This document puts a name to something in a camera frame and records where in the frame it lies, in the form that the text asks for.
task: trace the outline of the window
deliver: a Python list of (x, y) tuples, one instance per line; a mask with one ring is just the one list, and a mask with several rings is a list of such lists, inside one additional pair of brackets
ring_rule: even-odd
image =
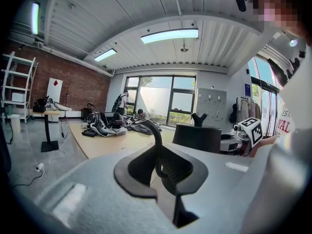
[(176, 126), (178, 123), (191, 124), (191, 120), (192, 120), (191, 115), (170, 112), (168, 125)]
[(127, 102), (134, 103), (136, 100), (137, 91), (136, 90), (128, 90), (129, 96), (127, 97)]
[(191, 123), (195, 77), (128, 77), (125, 88), (129, 92), (126, 114), (135, 117), (142, 109), (151, 121), (161, 124)]
[(253, 83), (253, 100), (261, 108), (263, 136), (270, 137), (275, 135), (277, 118), (283, 108), (283, 102), (277, 94), (282, 87), (264, 59), (254, 57), (248, 66)]
[(175, 77), (174, 88), (182, 89), (194, 89), (195, 78), (194, 77)]
[(192, 99), (192, 94), (174, 92), (171, 109), (190, 112), (192, 109)]
[(130, 77), (127, 79), (126, 87), (137, 87), (138, 85), (138, 77)]

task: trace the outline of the ceiling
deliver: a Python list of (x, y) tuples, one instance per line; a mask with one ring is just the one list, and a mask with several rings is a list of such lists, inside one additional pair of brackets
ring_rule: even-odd
[[(40, 2), (39, 35), (30, 30), (31, 3)], [(17, 13), (9, 38), (64, 53), (112, 73), (157, 64), (201, 64), (230, 75), (272, 40), (252, 14), (238, 10), (235, 0), (26, 0)], [(178, 28), (198, 28), (198, 39), (144, 44), (146, 34)], [(183, 46), (189, 51), (183, 53)], [(114, 48), (100, 62), (94, 58)]]

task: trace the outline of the white cylinder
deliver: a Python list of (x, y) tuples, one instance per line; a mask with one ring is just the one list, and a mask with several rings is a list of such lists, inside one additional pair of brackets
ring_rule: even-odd
[(20, 115), (11, 115), (11, 125), (13, 134), (20, 133)]

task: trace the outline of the blue sign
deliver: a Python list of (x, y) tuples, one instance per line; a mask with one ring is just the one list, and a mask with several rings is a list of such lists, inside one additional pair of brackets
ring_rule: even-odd
[(251, 96), (250, 85), (245, 84), (245, 96)]

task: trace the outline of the white board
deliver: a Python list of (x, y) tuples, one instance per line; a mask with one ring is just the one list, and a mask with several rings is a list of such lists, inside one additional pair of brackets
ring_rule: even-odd
[[(55, 102), (59, 102), (62, 84), (63, 84), (62, 80), (58, 80), (58, 79), (54, 79), (54, 78), (50, 78), (50, 80), (49, 80), (47, 96), (49, 96), (49, 98), (51, 98)], [(52, 122), (58, 122), (59, 121), (58, 116), (49, 115), (48, 118), (49, 118), (49, 121), (52, 121)]]

